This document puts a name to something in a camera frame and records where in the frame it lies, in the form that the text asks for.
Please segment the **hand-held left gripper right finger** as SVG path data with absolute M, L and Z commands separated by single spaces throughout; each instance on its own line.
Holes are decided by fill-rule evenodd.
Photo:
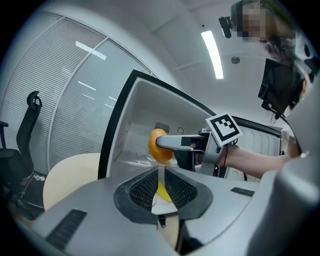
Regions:
M 192 252 L 218 238 L 259 186 L 169 166 L 164 169 L 164 185 L 178 212 L 178 253 Z

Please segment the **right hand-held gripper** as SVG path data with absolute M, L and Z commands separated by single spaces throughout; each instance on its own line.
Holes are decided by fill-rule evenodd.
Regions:
M 224 147 L 235 142 L 243 133 L 228 112 L 209 117 L 205 121 L 206 128 L 199 132 L 200 135 L 162 135 L 155 143 L 158 147 L 173 150 L 177 165 L 191 172 L 195 172 L 196 165 L 196 154 L 193 151 L 204 151 L 197 172 L 217 177 L 220 171 L 218 160 Z

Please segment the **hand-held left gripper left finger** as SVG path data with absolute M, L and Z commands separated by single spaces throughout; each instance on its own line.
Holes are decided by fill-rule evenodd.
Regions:
M 179 256 L 151 212 L 158 168 L 85 184 L 46 210 L 32 228 L 67 256 Z

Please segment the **small black-framed fridge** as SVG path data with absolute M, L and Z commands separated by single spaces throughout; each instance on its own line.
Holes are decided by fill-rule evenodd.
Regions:
M 122 176 L 131 171 L 158 169 L 158 181 L 165 186 L 165 167 L 148 161 L 149 138 L 155 129 L 167 136 L 200 135 L 206 119 L 215 114 L 194 98 L 146 73 L 133 70 L 111 113 L 100 152 L 98 178 Z M 197 165 L 205 150 L 192 150 Z M 261 219 L 268 207 L 274 175 L 258 185 L 253 197 L 238 216 Z

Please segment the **person's right forearm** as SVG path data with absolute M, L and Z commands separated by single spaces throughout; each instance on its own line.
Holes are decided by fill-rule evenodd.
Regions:
M 227 144 L 218 158 L 219 167 L 239 170 L 247 175 L 261 179 L 268 171 L 280 171 L 292 158 L 288 155 L 268 156 Z

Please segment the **white plate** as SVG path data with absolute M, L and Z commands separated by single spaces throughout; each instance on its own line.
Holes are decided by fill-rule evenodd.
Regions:
M 175 158 L 171 158 L 168 161 L 157 161 L 151 155 L 147 155 L 146 158 L 153 165 L 169 166 L 169 167 L 178 167 L 179 166 L 178 162 Z
M 176 213 L 178 210 L 172 202 L 168 202 L 157 193 L 153 197 L 151 212 L 154 215 L 167 215 Z

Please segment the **round beige table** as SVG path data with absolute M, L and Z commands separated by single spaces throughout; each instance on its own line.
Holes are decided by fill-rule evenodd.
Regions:
M 78 154 L 57 163 L 44 182 L 43 203 L 47 211 L 81 186 L 98 178 L 99 153 Z M 177 213 L 158 215 L 158 231 L 172 249 L 176 248 L 179 233 Z

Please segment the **yellow banana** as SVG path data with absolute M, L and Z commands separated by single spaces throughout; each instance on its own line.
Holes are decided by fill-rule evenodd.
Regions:
M 169 202 L 169 203 L 172 202 L 172 200 L 171 200 L 171 198 L 170 198 L 170 196 L 169 196 L 169 194 L 168 194 L 168 192 L 167 192 L 164 184 L 163 184 L 162 182 L 160 182 L 160 181 L 158 181 L 158 188 L 157 188 L 156 193 L 157 193 L 162 199 L 164 199 L 165 201 L 167 201 L 167 202 Z

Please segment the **black office chair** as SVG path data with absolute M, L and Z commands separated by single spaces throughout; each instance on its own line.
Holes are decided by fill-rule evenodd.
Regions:
M 31 92 L 27 99 L 27 110 L 16 135 L 18 149 L 7 148 L 4 128 L 9 124 L 0 121 L 0 184 L 9 194 L 17 194 L 23 179 L 34 171 L 34 163 L 30 152 L 31 135 L 42 108 L 42 100 L 38 91 Z

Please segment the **ceiling light strip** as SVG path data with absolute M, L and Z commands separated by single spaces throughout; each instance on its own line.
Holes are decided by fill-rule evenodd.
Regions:
M 218 45 L 216 43 L 216 40 L 214 38 L 212 31 L 211 30 L 203 31 L 201 33 L 201 37 L 208 50 L 216 79 L 217 80 L 224 79 L 222 61 L 221 61 Z

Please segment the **person's white printed shirt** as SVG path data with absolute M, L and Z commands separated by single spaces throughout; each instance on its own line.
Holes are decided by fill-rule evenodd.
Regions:
M 288 115 L 301 154 L 276 174 L 248 256 L 311 255 L 320 247 L 320 59 L 302 33 L 296 34 L 294 55 L 307 81 Z

